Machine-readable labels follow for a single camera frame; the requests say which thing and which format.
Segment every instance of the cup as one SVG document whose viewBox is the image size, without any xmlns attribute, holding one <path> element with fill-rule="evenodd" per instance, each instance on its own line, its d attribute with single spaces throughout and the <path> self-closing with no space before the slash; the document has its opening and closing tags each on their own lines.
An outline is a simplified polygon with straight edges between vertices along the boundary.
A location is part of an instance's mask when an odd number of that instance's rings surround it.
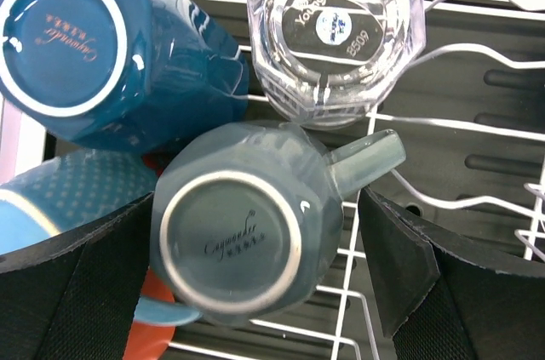
<svg viewBox="0 0 545 360">
<path fill-rule="evenodd" d="M 327 152 L 293 123 L 214 129 L 158 181 L 150 265 L 212 323 L 300 303 L 336 256 L 342 200 L 404 159 L 392 130 Z"/>
<path fill-rule="evenodd" d="M 310 129 L 364 117 L 426 44 L 423 0 L 248 0 L 248 18 L 263 91 Z"/>
<path fill-rule="evenodd" d="M 151 165 L 129 153 L 78 150 L 2 184 L 0 255 L 98 220 L 152 192 L 158 175 L 146 164 Z M 135 320 L 165 324 L 198 317 L 187 309 L 166 317 L 162 304 L 141 297 Z"/>
<path fill-rule="evenodd" d="M 0 0 L 0 93 L 82 147 L 179 150 L 241 119 L 248 83 L 191 0 Z"/>
</svg>

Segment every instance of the round sticker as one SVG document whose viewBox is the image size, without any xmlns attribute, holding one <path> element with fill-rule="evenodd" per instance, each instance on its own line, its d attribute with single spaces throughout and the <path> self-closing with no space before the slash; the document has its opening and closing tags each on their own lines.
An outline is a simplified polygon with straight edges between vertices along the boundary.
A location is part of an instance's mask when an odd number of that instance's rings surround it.
<svg viewBox="0 0 545 360">
<path fill-rule="evenodd" d="M 328 45 L 341 45 L 351 32 L 352 19 L 342 9 L 325 9 L 316 20 L 316 33 Z"/>
</svg>

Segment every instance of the light blue mug handle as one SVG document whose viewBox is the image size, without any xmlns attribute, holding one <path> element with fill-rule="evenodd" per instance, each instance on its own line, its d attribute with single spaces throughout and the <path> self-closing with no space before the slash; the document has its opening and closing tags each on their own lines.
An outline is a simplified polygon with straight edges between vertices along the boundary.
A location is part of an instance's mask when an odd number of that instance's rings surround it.
<svg viewBox="0 0 545 360">
<path fill-rule="evenodd" d="M 154 326 L 183 326 L 201 317 L 196 309 L 181 303 L 170 303 L 141 296 L 135 309 L 136 322 Z"/>
</svg>

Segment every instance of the dishwasher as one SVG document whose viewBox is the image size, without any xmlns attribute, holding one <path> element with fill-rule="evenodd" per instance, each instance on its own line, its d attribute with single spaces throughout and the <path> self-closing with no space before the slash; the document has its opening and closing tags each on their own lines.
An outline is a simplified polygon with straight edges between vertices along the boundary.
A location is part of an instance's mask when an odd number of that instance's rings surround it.
<svg viewBox="0 0 545 360">
<path fill-rule="evenodd" d="M 246 0 L 194 1 L 237 39 L 251 66 Z M 545 227 L 534 212 L 541 212 L 545 191 L 545 63 L 539 62 L 545 60 L 545 13 L 505 1 L 432 1 L 426 1 L 422 55 L 451 44 L 481 48 L 411 68 L 363 120 L 310 134 L 334 149 L 395 129 L 407 160 L 374 182 L 373 191 L 487 248 L 540 260 Z M 521 65 L 528 62 L 534 65 Z M 250 94 L 247 120 L 281 118 L 253 69 Z M 47 159 L 75 149 L 47 134 L 43 154 Z M 305 304 L 242 329 L 202 321 L 180 327 L 161 358 L 395 360 L 392 341 L 382 335 L 357 198 L 343 208 L 337 256 Z"/>
</svg>

